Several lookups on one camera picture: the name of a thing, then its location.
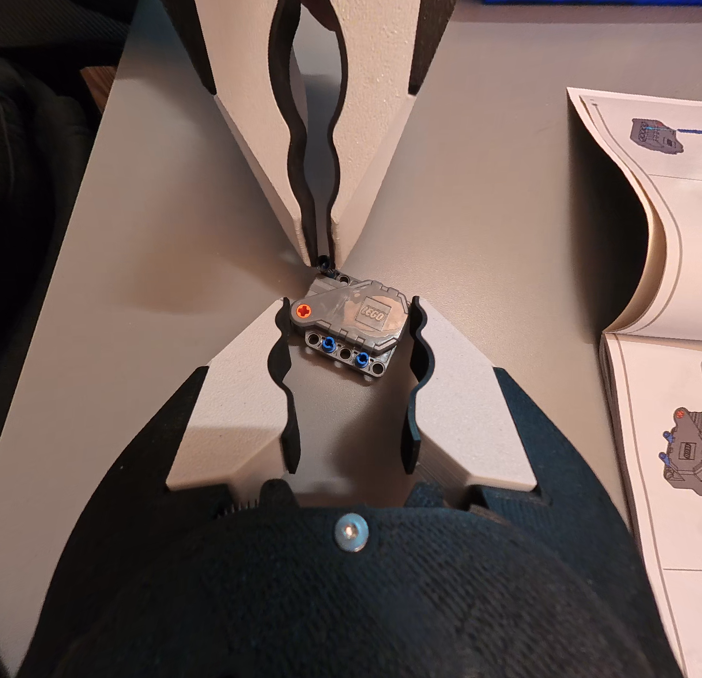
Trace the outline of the grey toy motor block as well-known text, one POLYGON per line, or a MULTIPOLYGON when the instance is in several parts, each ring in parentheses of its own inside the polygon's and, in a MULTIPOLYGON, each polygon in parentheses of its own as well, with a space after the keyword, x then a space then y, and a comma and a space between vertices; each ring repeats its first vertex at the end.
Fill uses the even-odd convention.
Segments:
POLYGON ((303 334, 306 346, 369 379, 386 372, 408 313, 408 300, 397 289, 336 271, 335 279, 317 276, 306 296, 291 305, 291 322, 303 334), (320 348, 327 336, 336 340, 333 354, 320 348), (360 352, 370 357, 365 369, 354 364, 360 352))

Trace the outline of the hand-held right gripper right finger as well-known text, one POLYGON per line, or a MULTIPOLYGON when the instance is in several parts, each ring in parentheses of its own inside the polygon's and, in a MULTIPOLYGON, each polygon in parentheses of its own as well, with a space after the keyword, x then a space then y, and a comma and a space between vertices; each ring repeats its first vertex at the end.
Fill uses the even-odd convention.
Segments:
POLYGON ((473 485, 532 490, 537 481, 489 359, 423 298, 412 300, 409 332, 418 383, 401 435, 406 473, 438 483, 452 506, 473 485))

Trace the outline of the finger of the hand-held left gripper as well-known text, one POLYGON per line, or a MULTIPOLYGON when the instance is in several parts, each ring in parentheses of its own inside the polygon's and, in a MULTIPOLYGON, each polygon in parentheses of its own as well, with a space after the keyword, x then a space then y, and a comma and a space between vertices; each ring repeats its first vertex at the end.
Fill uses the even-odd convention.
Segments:
POLYGON ((301 0, 195 0, 218 105, 283 230, 317 264, 307 130, 291 86, 301 0))
POLYGON ((331 207, 335 263, 369 217, 415 97, 408 92, 420 0, 330 0, 346 52, 346 92, 332 139, 339 186, 331 207))

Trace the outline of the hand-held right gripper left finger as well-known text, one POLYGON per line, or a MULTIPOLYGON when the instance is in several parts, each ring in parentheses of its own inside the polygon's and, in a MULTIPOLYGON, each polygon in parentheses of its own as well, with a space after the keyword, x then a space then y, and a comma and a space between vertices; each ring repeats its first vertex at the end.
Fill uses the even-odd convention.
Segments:
POLYGON ((290 303, 275 301, 208 365, 166 480, 171 490, 225 484, 246 505, 301 458, 291 367, 290 303))

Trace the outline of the person's left hand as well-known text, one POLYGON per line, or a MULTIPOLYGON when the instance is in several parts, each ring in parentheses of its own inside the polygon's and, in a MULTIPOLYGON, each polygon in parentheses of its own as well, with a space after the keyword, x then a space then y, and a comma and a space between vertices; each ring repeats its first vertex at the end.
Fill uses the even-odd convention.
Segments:
POLYGON ((301 0, 301 3, 324 28, 338 32, 338 18, 329 0, 301 0))

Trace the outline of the building instruction booklet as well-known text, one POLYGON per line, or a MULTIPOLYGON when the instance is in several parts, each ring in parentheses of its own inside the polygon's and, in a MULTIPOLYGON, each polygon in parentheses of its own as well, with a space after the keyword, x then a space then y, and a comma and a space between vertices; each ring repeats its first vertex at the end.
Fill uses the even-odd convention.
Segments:
POLYGON ((701 103, 568 88, 637 194, 642 276, 601 365, 635 533, 686 677, 701 676, 701 103))

